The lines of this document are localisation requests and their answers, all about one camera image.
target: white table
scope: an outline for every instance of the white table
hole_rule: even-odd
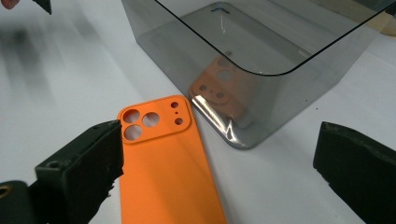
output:
[[[0,182],[127,105],[177,88],[136,44],[120,1],[0,8]],[[195,113],[229,223],[363,223],[312,167],[323,120],[396,148],[396,40],[379,35],[331,91],[256,148],[229,147]],[[92,224],[120,223],[118,183]]]

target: orange phone case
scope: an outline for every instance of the orange phone case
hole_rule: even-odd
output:
[[[204,146],[183,96],[121,110],[123,224],[226,223]]]

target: tinted plastic box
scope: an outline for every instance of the tinted plastic box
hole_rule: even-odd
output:
[[[336,85],[394,2],[122,0],[137,43],[242,149]]]

